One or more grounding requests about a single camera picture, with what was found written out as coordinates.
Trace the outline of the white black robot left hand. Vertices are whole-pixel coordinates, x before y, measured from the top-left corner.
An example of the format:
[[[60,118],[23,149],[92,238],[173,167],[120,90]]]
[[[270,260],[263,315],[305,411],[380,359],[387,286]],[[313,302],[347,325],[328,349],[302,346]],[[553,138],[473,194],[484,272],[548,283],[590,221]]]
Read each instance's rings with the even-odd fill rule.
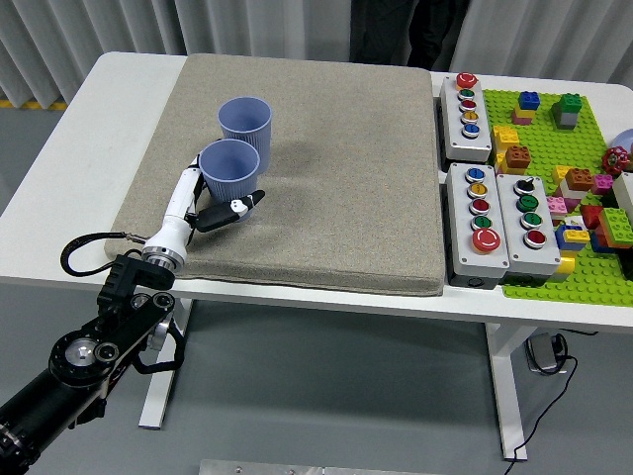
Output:
[[[264,198],[263,190],[255,190],[229,203],[219,203],[197,213],[196,203],[204,182],[199,158],[198,154],[181,173],[160,230],[143,245],[143,261],[163,267],[182,267],[193,231],[206,233],[235,223]]]

